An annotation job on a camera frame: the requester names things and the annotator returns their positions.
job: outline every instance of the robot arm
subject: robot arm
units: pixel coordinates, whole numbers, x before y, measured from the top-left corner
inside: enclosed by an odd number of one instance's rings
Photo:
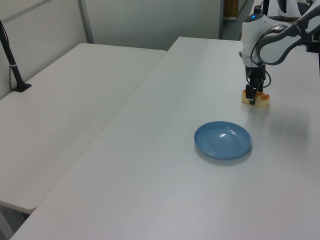
[[[277,32],[276,28],[267,31],[256,45],[257,57],[267,65],[282,63],[295,46],[320,31],[320,0],[291,26],[283,28],[280,32]]]
[[[256,92],[263,92],[266,64],[278,65],[297,45],[320,32],[320,0],[293,24],[276,21],[264,14],[250,15],[242,24],[240,52],[248,84],[246,98],[255,104]]]

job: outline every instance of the gray floor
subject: gray floor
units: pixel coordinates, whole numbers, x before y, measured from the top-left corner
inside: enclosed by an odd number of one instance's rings
[[[241,10],[239,16],[236,20],[224,20],[223,21],[223,30],[222,30],[222,39],[223,40],[239,40],[241,33],[241,27],[243,21],[250,15],[250,11],[254,0],[247,0],[243,9]]]

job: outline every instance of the white desk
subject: white desk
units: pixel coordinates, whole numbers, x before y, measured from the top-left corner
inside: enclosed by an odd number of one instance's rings
[[[0,101],[0,205],[31,213],[166,52],[80,44]]]
[[[12,240],[320,239],[318,56],[268,67],[257,108],[241,103],[241,48],[179,38]],[[211,121],[244,126],[252,151],[199,153]]]

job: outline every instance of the blue plate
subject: blue plate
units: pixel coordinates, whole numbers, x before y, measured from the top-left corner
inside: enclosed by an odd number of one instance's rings
[[[234,159],[251,148],[250,134],[241,126],[227,121],[213,121],[194,133],[196,146],[216,159]]]

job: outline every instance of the black cable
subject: black cable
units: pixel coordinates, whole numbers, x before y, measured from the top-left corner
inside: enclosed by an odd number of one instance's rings
[[[252,51],[251,51],[251,54],[250,54],[250,60],[251,60],[251,62],[253,62],[258,68],[260,68],[263,72],[265,72],[265,73],[268,75],[269,83],[268,83],[266,86],[264,86],[263,88],[266,88],[266,87],[269,87],[269,86],[270,86],[271,81],[272,81],[272,80],[271,80],[271,76],[270,76],[270,74],[267,72],[267,70],[262,69],[262,65],[261,65],[261,64],[258,64],[258,63],[256,63],[256,62],[253,60],[252,55],[254,54],[254,50],[256,49],[258,43],[260,42],[260,40],[261,40],[265,35],[266,35],[266,33],[262,34],[261,37],[259,37],[258,41],[256,41],[256,43],[255,43],[255,45],[254,45],[254,47],[253,47],[253,49],[252,49]]]
[[[3,31],[4,31],[6,40],[8,41],[8,45],[10,45],[10,44],[9,44],[9,37],[8,37],[7,32],[6,32],[6,29],[4,28],[3,25],[1,25],[1,28],[2,28]],[[10,66],[10,65],[9,65],[9,86],[10,86],[10,90],[11,90],[11,92],[12,92],[13,90],[12,90],[12,86],[11,86],[11,66]]]

